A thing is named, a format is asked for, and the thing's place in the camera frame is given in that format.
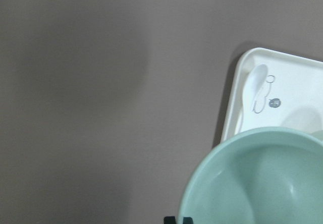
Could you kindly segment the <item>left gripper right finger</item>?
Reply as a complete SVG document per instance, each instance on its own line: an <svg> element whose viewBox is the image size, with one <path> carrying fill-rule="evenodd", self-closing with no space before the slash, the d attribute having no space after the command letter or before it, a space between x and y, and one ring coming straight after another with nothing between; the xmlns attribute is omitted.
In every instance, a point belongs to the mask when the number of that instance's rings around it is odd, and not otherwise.
<svg viewBox="0 0 323 224"><path fill-rule="evenodd" d="M183 217L182 224L193 224L192 217Z"/></svg>

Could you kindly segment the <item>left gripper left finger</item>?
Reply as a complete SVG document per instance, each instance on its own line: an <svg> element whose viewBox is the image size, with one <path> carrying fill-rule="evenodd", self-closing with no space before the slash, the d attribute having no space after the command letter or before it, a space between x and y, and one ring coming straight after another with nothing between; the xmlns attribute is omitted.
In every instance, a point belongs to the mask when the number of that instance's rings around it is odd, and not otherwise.
<svg viewBox="0 0 323 224"><path fill-rule="evenodd" d="M176 224L176 217L175 216L165 216L164 217L164 224Z"/></svg>

